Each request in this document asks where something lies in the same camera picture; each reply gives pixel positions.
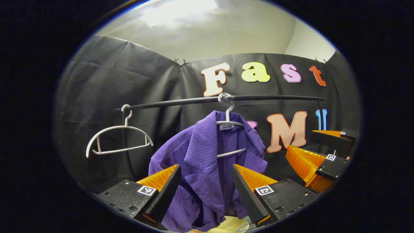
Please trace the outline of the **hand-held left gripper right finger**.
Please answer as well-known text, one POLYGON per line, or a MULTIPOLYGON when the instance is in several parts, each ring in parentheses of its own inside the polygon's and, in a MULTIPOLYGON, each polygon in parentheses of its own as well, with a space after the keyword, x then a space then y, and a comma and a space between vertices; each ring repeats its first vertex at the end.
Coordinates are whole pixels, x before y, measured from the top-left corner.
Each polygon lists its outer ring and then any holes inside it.
POLYGON ((293 180, 276 181, 237 164, 232 165, 232 179, 248 216, 257 227, 289 217, 318 196, 293 180))

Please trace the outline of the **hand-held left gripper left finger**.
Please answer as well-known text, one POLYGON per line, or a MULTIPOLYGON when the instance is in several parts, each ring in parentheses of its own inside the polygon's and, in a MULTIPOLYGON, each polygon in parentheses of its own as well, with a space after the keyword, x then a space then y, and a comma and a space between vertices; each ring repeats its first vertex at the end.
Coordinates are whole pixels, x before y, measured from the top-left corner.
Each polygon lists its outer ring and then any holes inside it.
POLYGON ((127 218, 159 224, 181 181, 180 165, 173 165, 139 181, 123 180, 96 195, 97 200, 127 218))

